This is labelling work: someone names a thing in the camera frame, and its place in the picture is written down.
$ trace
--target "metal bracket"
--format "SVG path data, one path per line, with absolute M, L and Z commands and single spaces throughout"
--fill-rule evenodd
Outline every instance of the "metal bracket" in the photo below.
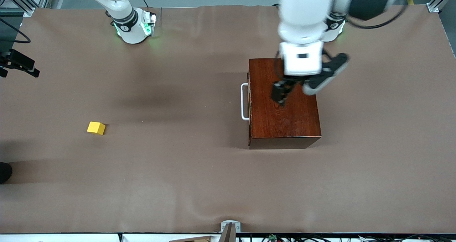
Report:
M 233 223 L 234 227 L 236 227 L 236 233 L 237 232 L 241 232 L 241 222 L 239 222 L 239 221 L 230 221 L 230 220 L 222 221 L 220 232 L 223 232 L 223 229 L 225 229 L 225 226 L 227 226 L 230 223 Z
M 429 11 L 430 13 L 438 13 L 438 12 L 439 12 L 439 9 L 438 9 L 437 7 L 432 8 L 432 7 L 430 6 L 430 3 L 428 3 L 428 2 L 426 3 L 426 7 L 428 7 L 428 11 Z
M 24 18 L 29 18 L 32 16 L 33 12 L 35 11 L 35 7 L 32 7 L 30 11 L 28 12 L 24 12 L 24 14 L 22 15 Z

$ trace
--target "white handle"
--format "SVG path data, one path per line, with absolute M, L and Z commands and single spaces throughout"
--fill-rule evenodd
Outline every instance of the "white handle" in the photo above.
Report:
M 243 90 L 244 86 L 249 86 L 249 83 L 243 83 L 241 85 L 241 117 L 242 117 L 242 120 L 249 121 L 250 118 L 244 116 L 244 90 Z

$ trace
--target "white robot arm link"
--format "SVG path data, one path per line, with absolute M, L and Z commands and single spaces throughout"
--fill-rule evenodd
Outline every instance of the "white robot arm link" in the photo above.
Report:
M 277 90 L 273 87 L 272 98 L 283 104 L 286 88 L 290 88 L 290 85 L 292 87 L 297 81 L 303 82 L 304 93 L 316 94 L 348 62 L 345 54 L 334 57 L 333 64 L 339 62 L 337 65 L 324 64 L 324 42 L 336 39 L 342 32 L 347 15 L 369 20 L 383 13 L 393 2 L 394 0 L 280 0 L 278 33 L 283 42 L 279 45 L 279 55 L 283 59 L 285 78 L 280 83 L 275 83 Z
M 117 34 L 129 44 L 138 44 L 153 34 L 154 13 L 133 8 L 129 0 L 95 0 L 114 21 Z

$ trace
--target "brown table surface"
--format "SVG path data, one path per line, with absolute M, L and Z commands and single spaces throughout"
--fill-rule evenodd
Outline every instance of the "brown table surface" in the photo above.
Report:
M 0 81 L 0 232 L 455 231 L 456 61 L 438 14 L 411 6 L 326 44 L 351 61 L 317 95 L 323 137 L 298 150 L 248 150 L 240 117 L 249 58 L 280 42 L 275 7 L 162 23 L 128 45 L 104 10 L 24 20 L 32 43 L 15 48 L 41 75 Z

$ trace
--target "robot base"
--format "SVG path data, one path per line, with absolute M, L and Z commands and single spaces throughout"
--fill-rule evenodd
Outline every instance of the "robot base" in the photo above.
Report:
M 279 62 L 279 67 L 283 67 L 282 61 Z M 270 94 L 277 80 L 274 59 L 249 60 L 249 147 L 307 148 L 321 138 L 316 97 L 295 88 L 285 106 L 280 107 Z
M 115 25 L 114 27 L 117 30 L 117 34 L 129 44 L 138 44 L 148 36 L 154 36 L 155 24 L 157 15 L 140 8 L 134 8 L 135 12 L 138 14 L 138 21 L 131 28 L 129 32 L 122 30 Z

